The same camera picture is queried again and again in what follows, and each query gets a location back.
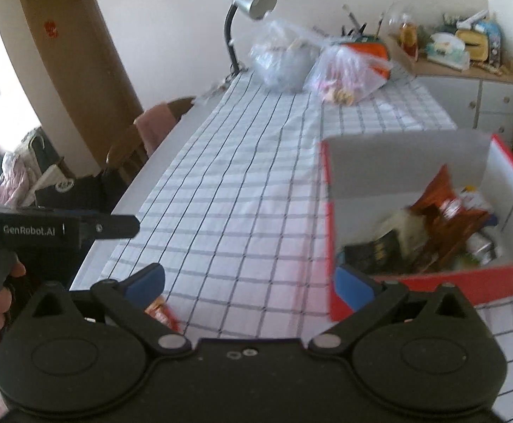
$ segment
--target open box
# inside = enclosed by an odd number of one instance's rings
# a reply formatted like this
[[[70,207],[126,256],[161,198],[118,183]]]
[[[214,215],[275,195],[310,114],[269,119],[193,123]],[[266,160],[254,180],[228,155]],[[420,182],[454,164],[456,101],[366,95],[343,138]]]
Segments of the open box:
[[[334,321],[351,313],[334,289],[337,252],[377,238],[380,222],[415,203],[443,164],[455,189],[474,185],[494,207],[503,255],[475,270],[376,279],[399,279],[415,291],[451,282],[472,304],[513,295],[513,155],[497,137],[474,130],[346,135],[324,140],[321,154],[328,184],[327,272]]]

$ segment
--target brown wooden door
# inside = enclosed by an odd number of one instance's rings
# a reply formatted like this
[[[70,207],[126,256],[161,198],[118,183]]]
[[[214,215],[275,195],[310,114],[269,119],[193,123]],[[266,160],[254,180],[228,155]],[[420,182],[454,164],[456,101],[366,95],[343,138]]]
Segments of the brown wooden door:
[[[22,0],[68,114],[101,167],[141,109],[94,0]]]

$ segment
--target white logo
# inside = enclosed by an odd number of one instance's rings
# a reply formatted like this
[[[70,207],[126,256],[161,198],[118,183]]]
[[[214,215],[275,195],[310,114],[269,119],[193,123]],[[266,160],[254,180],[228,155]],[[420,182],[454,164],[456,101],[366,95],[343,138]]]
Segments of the white logo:
[[[74,180],[72,178],[68,178],[66,181],[61,181],[55,185],[55,189],[57,189],[57,192],[60,192],[61,194],[68,192],[73,187]]]
[[[4,226],[4,234],[9,235],[39,235],[41,237],[54,237],[57,230],[54,227],[10,227],[7,224]]]

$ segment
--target black handheld device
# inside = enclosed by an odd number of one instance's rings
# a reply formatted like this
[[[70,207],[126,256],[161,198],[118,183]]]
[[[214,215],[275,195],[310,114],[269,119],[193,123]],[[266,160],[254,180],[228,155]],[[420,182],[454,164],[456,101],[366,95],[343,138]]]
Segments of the black handheld device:
[[[132,238],[139,227],[134,216],[0,207],[0,289],[17,261],[16,251],[27,248],[78,251],[88,238]]]
[[[193,347],[143,312],[164,287],[159,264],[89,291],[43,285],[0,346],[0,423],[501,422],[506,359],[462,292],[372,284],[372,301],[307,347]]]

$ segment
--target checkered tablecloth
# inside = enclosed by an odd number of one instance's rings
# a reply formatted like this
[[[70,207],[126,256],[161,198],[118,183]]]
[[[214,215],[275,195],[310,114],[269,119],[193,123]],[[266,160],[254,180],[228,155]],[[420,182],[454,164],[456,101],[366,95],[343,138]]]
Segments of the checkered tablecloth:
[[[319,142],[454,127],[399,67],[352,107],[267,92],[245,73],[157,182],[138,215],[140,234],[117,246],[101,278],[124,279],[160,262],[168,304],[193,341],[306,341],[330,325]],[[513,421],[513,300],[480,313],[510,361],[496,409]]]

